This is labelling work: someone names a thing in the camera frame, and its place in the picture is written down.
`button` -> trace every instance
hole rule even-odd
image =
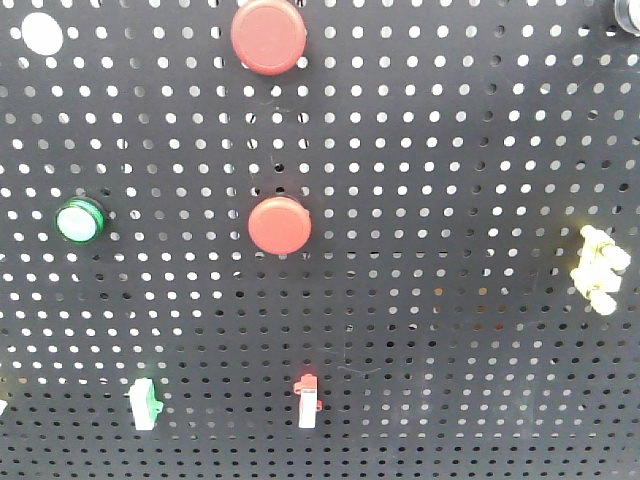
[[[251,70],[278,75],[302,56],[307,31],[298,10],[286,0],[250,0],[236,12],[231,40]]]
[[[293,253],[309,240],[311,216],[291,198],[269,198],[251,212],[249,235],[265,252],[274,255]]]
[[[104,229],[106,214],[95,200],[74,197],[56,212],[56,228],[67,240],[88,243]]]
[[[638,0],[615,0],[615,17],[623,30],[640,36],[640,2]]]

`black pegboard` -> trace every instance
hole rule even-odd
[[[0,4],[0,476],[637,477],[638,266],[610,317],[568,276],[586,223],[637,249],[611,1],[298,2],[278,77],[235,58],[232,1]],[[282,258],[246,230],[276,192],[314,222]],[[74,246],[82,193],[113,219]]]

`pegboard hole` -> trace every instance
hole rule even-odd
[[[20,30],[26,46],[38,55],[55,55],[64,43],[62,28],[58,22],[43,12],[27,15]]]

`red toggle switch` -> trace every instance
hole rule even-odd
[[[300,418],[298,428],[315,428],[316,413],[322,410],[318,400],[318,377],[307,373],[293,385],[293,392],[300,395]]]
[[[233,18],[231,41],[247,67],[263,75],[291,69],[302,56],[307,29],[286,0],[250,0]]]

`white switch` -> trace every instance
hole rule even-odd
[[[318,400],[318,377],[307,373],[293,386],[296,395],[300,395],[300,417],[298,428],[316,428],[316,414],[322,410]]]
[[[129,402],[136,430],[153,430],[156,418],[164,406],[156,400],[153,381],[150,378],[137,379],[129,389]]]
[[[582,227],[580,234],[584,245],[580,264],[571,271],[571,278],[596,313],[611,315],[618,305],[609,293],[620,291],[622,277],[616,272],[631,264],[631,255],[618,247],[606,232],[591,225]]]

